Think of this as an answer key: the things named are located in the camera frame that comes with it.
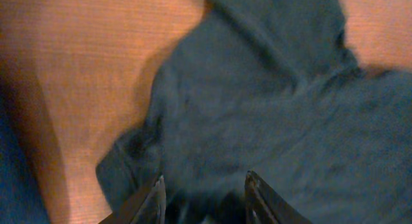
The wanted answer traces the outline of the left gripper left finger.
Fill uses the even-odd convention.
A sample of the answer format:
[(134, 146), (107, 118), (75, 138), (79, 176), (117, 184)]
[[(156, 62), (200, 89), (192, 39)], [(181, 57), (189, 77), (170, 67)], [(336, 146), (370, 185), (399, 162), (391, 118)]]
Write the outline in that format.
[(99, 224), (164, 224), (166, 191), (159, 174), (144, 183), (117, 211)]

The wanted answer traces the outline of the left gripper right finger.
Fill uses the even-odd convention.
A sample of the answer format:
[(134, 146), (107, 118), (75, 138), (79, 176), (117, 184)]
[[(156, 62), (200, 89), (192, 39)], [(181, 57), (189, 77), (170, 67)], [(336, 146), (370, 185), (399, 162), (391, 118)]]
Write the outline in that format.
[(247, 224), (312, 224), (254, 171), (245, 179), (245, 208)]

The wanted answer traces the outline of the dark green t-shirt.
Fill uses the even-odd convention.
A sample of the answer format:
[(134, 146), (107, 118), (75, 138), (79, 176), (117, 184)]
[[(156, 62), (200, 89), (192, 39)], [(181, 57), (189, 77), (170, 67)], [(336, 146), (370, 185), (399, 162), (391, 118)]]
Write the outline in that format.
[(411, 74), (367, 75), (339, 0), (209, 1), (97, 165), (111, 209), (162, 173), (168, 223), (243, 223), (254, 171), (312, 223), (410, 223)]

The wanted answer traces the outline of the folded navy blue garment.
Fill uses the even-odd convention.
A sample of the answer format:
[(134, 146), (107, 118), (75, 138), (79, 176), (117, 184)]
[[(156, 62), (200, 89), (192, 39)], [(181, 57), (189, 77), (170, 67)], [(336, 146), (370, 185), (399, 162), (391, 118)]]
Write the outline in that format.
[(19, 145), (1, 94), (1, 224), (50, 222), (37, 180)]

